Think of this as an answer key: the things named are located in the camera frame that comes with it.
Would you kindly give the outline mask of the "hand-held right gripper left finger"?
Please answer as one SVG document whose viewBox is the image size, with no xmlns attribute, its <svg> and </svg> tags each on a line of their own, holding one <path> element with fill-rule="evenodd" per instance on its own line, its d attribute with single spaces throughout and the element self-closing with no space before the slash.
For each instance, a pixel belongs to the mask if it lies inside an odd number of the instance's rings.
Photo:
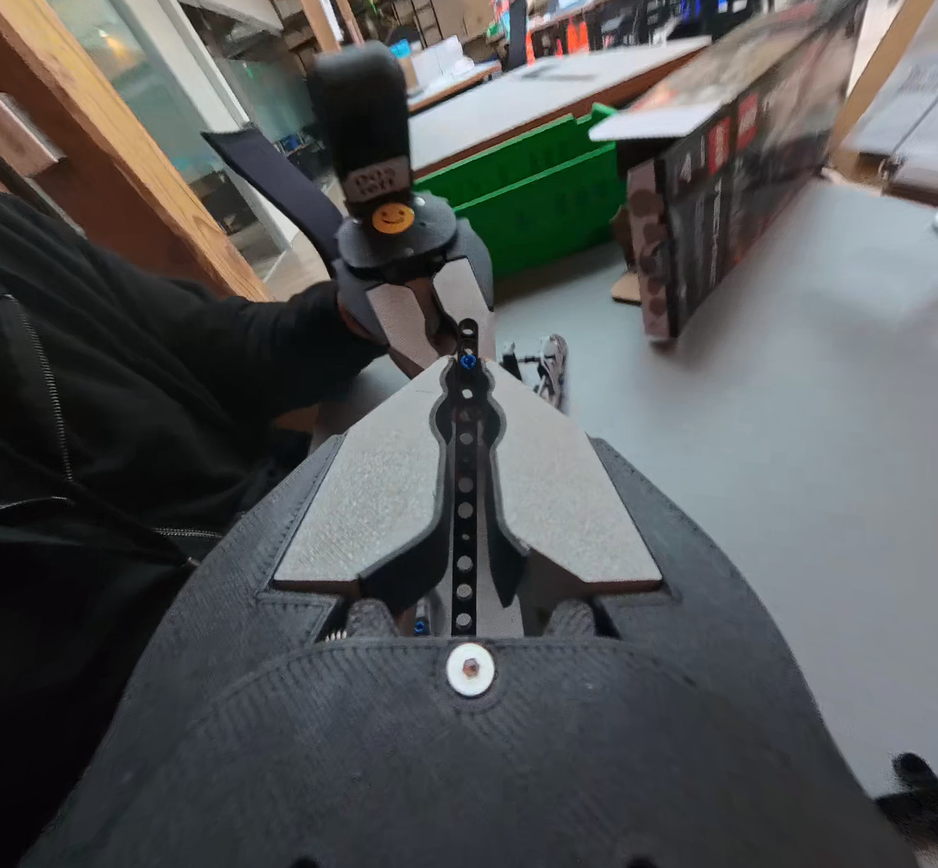
<svg viewBox="0 0 938 868">
<path fill-rule="evenodd" d="M 273 589 L 371 599 L 400 615 L 443 579 L 450 555 L 454 366 L 443 358 L 330 452 L 273 573 Z"/>
</svg>

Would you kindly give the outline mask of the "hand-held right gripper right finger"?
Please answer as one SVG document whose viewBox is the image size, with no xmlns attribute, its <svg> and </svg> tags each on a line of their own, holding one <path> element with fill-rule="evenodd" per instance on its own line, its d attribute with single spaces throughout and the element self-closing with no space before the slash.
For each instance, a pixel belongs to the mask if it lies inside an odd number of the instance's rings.
<svg viewBox="0 0 938 868">
<path fill-rule="evenodd" d="M 649 593 L 663 577 L 580 427 L 495 363 L 490 384 L 490 565 L 521 608 Z"/>
</svg>

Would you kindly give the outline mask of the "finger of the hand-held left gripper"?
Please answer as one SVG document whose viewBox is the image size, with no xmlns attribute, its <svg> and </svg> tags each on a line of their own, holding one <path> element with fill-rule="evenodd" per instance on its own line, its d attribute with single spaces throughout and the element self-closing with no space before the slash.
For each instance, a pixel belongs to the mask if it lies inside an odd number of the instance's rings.
<svg viewBox="0 0 938 868">
<path fill-rule="evenodd" d="M 443 317 L 429 280 L 381 284 L 368 292 L 388 353 L 406 377 L 415 378 L 441 356 L 449 355 L 449 322 Z"/>
<path fill-rule="evenodd" d="M 449 261 L 432 278 L 432 288 L 442 314 L 456 328 L 456 335 L 475 324 L 475 353 L 489 356 L 489 306 L 468 258 Z"/>
</svg>

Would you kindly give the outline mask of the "long black lego beam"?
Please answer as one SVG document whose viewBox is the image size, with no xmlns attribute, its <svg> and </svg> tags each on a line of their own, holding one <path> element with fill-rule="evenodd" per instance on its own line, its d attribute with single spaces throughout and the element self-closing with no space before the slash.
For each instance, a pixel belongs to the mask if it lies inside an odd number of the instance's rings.
<svg viewBox="0 0 938 868">
<path fill-rule="evenodd" d="M 453 400 L 453 516 L 451 632 L 468 637 L 476 631 L 478 575 L 478 460 L 480 366 L 478 326 L 458 324 L 457 352 L 449 390 Z"/>
</svg>

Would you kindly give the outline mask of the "grey toothed lego jaw assembly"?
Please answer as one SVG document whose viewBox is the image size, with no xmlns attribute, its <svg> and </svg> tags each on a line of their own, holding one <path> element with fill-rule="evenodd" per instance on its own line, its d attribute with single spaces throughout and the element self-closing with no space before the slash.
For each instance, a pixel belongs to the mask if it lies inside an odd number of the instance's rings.
<svg viewBox="0 0 938 868">
<path fill-rule="evenodd" d="M 567 411 L 569 346 L 563 336 L 546 336 L 538 352 L 526 355 L 520 355 L 514 343 L 505 344 L 500 366 L 549 405 L 562 413 Z"/>
</svg>

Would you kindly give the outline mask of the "person's left forearm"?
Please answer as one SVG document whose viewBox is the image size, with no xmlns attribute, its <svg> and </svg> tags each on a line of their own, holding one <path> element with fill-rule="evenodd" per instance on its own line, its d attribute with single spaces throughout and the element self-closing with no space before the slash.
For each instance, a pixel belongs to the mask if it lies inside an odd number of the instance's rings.
<svg viewBox="0 0 938 868">
<path fill-rule="evenodd" d="M 243 424 L 327 401 L 386 353 L 345 311 L 333 281 L 261 302 L 148 276 L 138 294 L 173 369 Z"/>
</svg>

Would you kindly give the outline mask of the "black lego H connector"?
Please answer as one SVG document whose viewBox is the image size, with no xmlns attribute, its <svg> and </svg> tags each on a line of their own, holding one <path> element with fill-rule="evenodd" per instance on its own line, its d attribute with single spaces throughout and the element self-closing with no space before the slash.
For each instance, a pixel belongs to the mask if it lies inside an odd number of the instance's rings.
<svg viewBox="0 0 938 868">
<path fill-rule="evenodd" d="M 892 759 L 900 792 L 879 797 L 875 804 L 885 817 L 912 837 L 937 838 L 937 775 L 919 755 L 905 752 Z"/>
</svg>

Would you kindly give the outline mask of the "person's left hand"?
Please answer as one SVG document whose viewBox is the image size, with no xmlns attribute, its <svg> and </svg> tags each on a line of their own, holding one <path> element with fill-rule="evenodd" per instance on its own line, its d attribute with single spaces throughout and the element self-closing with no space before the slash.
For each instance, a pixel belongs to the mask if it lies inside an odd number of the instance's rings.
<svg viewBox="0 0 938 868">
<path fill-rule="evenodd" d="M 360 339 L 369 342 L 371 346 L 375 346 L 381 353 L 387 353 L 386 342 L 381 338 L 373 335 L 369 330 L 367 330 L 359 323 L 359 321 L 345 306 L 345 302 L 340 294 L 336 296 L 336 305 L 343 322 L 354 335 L 357 335 Z"/>
</svg>

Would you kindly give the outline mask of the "stack of white boxes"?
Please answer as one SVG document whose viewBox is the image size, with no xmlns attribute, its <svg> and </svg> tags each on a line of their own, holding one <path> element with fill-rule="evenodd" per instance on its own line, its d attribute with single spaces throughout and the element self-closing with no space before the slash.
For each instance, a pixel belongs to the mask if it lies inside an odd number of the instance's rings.
<svg viewBox="0 0 938 868">
<path fill-rule="evenodd" d="M 458 36 L 451 36 L 429 47 L 421 47 L 416 42 L 411 44 L 409 55 L 418 88 L 426 89 L 442 78 L 461 77 L 475 68 L 475 61 L 463 51 L 463 43 Z"/>
</svg>

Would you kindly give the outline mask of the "black office chair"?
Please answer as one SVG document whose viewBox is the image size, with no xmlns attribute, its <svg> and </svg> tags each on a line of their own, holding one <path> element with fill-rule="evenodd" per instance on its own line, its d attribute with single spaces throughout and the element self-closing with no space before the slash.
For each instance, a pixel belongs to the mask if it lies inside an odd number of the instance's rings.
<svg viewBox="0 0 938 868">
<path fill-rule="evenodd" d="M 330 278 L 339 259 L 337 234 L 343 214 L 316 182 L 292 164 L 259 128 L 223 133 L 203 131 L 202 137 L 221 160 L 290 219 L 322 259 Z"/>
</svg>

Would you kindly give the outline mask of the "green plastic bin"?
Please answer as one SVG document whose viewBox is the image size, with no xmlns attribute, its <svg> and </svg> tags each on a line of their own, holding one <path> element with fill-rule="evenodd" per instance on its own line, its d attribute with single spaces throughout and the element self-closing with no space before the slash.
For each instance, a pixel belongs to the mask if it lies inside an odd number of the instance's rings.
<svg viewBox="0 0 938 868">
<path fill-rule="evenodd" d="M 590 138 L 616 111 L 594 104 L 415 182 L 446 200 L 485 243 L 501 279 L 608 241 L 626 204 L 615 142 Z"/>
</svg>

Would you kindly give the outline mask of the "wood-edged grey desk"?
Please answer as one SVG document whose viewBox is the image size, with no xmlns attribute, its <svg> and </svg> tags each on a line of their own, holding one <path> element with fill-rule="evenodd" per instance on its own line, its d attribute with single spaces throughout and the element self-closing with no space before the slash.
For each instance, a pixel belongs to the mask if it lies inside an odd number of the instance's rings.
<svg viewBox="0 0 938 868">
<path fill-rule="evenodd" d="M 421 179 L 593 105 L 622 108 L 701 51 L 708 36 L 549 57 L 413 115 L 413 176 Z"/>
</svg>

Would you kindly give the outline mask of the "black monitor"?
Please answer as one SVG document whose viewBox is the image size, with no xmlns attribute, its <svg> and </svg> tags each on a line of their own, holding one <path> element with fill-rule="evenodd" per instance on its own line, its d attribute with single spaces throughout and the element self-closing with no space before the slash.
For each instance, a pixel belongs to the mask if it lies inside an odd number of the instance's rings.
<svg viewBox="0 0 938 868">
<path fill-rule="evenodd" d="M 527 34 L 528 34 L 528 0 L 511 0 L 510 6 L 503 16 L 508 23 L 507 53 L 503 63 L 503 72 L 510 73 L 523 68 L 528 64 Z"/>
</svg>

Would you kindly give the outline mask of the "wooden partition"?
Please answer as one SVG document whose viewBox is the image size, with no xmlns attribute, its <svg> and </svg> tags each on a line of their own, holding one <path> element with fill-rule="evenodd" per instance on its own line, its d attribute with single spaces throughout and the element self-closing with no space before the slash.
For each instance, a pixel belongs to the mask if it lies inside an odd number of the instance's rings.
<svg viewBox="0 0 938 868">
<path fill-rule="evenodd" d="M 91 241 L 153 274 L 273 300 L 46 0 L 1 0 L 1 87 L 64 153 L 40 187 Z"/>
</svg>

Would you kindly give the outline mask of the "open cardboard box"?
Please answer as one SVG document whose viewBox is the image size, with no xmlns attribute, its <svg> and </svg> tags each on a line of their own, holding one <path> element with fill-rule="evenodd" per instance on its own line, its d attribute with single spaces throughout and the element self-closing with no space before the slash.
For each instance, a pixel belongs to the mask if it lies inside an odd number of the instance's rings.
<svg viewBox="0 0 938 868">
<path fill-rule="evenodd" d="M 827 160 L 869 0 L 801 0 L 590 132 L 616 146 L 646 337 L 677 339 Z"/>
</svg>

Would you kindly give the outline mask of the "printed instruction sheet stand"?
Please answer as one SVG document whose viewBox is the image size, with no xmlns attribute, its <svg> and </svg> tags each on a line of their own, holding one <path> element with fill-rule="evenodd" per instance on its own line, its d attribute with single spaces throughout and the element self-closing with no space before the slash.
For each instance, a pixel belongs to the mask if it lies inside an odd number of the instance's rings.
<svg viewBox="0 0 938 868">
<path fill-rule="evenodd" d="M 840 182 L 936 207 L 936 0 L 904 0 L 885 27 L 874 0 L 863 39 L 881 33 L 851 87 L 832 139 Z"/>
</svg>

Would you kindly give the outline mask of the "glass wall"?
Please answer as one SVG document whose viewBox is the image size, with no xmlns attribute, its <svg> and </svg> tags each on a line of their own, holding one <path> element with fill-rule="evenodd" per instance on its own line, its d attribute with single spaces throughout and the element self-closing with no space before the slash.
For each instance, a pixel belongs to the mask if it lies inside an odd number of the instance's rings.
<svg viewBox="0 0 938 868">
<path fill-rule="evenodd" d="M 202 135 L 250 124 L 273 142 L 311 135 L 278 35 L 197 0 L 46 2 L 263 280 L 313 264 L 311 241 Z"/>
</svg>

